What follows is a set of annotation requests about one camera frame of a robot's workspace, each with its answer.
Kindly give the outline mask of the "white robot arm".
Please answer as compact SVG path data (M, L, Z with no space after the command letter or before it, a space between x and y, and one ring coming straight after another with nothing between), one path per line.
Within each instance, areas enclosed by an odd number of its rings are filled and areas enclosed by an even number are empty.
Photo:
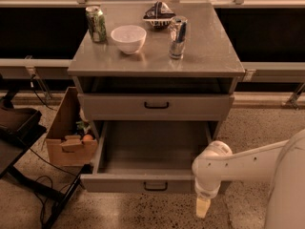
M268 181L264 229L305 229L305 131L241 153L213 141L193 161L196 215L203 219L223 181Z

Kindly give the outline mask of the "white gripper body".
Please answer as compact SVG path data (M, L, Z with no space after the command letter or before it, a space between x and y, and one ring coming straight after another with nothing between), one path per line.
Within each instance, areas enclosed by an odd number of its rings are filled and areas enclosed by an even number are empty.
M199 178L194 180L194 189L200 198L215 198L218 194L219 188L219 180L200 180Z

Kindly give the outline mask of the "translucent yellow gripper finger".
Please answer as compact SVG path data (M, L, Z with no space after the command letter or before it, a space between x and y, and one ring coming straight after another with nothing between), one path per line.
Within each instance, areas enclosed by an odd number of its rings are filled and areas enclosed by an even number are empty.
M211 206L211 201L209 199L197 198L196 199L196 215L200 219L205 218L210 206Z

